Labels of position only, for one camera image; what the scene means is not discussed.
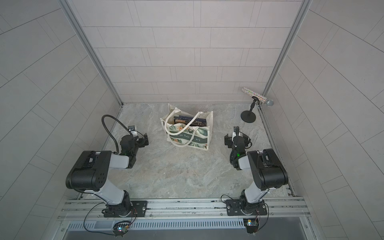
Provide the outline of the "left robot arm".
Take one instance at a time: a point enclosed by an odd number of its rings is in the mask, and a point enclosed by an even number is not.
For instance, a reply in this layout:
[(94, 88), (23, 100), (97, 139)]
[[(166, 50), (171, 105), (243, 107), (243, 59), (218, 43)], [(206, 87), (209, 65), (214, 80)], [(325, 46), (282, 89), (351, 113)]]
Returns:
[[(105, 118), (115, 120), (128, 132), (120, 143), (107, 128)], [(106, 204), (102, 210), (105, 218), (144, 217), (148, 202), (132, 201), (128, 191), (119, 189), (108, 179), (108, 173), (110, 170), (133, 168), (138, 150), (149, 145), (148, 135), (138, 132), (135, 126), (126, 127), (111, 115), (102, 116), (102, 126), (113, 140), (116, 150), (83, 151), (66, 177), (66, 187), (100, 198)]]

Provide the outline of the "floral canvas tote bag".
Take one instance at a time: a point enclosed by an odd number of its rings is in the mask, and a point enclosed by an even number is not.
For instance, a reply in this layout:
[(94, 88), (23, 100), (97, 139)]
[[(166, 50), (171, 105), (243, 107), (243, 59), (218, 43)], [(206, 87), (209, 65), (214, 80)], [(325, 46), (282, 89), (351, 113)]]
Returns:
[[(178, 148), (191, 147), (199, 150), (207, 151), (213, 134), (214, 112), (198, 112), (195, 115), (190, 115), (187, 112), (181, 111), (179, 108), (168, 104), (169, 113), (161, 118), (163, 130), (167, 134), (167, 141)], [(206, 127), (192, 127), (189, 124), (174, 124), (174, 116), (190, 116), (206, 119)]]

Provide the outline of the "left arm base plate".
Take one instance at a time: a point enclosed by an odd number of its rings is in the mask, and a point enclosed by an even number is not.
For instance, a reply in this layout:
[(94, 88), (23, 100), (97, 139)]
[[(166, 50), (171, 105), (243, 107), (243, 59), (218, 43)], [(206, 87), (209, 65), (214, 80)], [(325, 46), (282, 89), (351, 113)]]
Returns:
[(147, 205), (147, 201), (131, 201), (130, 204), (106, 206), (102, 214), (105, 218), (141, 218), (146, 215)]

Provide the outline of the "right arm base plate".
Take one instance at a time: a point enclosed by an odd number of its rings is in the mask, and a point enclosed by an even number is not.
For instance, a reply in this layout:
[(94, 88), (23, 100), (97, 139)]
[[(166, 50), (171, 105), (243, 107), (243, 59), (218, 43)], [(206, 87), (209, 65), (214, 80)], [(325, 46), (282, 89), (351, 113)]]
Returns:
[(250, 204), (246, 200), (224, 200), (228, 216), (267, 216), (268, 210), (264, 201)]

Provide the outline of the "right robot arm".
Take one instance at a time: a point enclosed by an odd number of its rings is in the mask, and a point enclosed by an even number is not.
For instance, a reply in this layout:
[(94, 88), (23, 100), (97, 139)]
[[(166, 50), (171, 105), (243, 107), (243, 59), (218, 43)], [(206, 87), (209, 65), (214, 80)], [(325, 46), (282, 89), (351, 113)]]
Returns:
[(251, 145), (251, 139), (238, 126), (234, 127), (231, 137), (225, 136), (225, 146), (232, 149), (230, 164), (238, 171), (250, 170), (253, 176), (253, 182), (238, 199), (225, 201), (229, 216), (268, 215), (263, 198), (289, 181), (287, 171), (273, 149), (247, 151)]

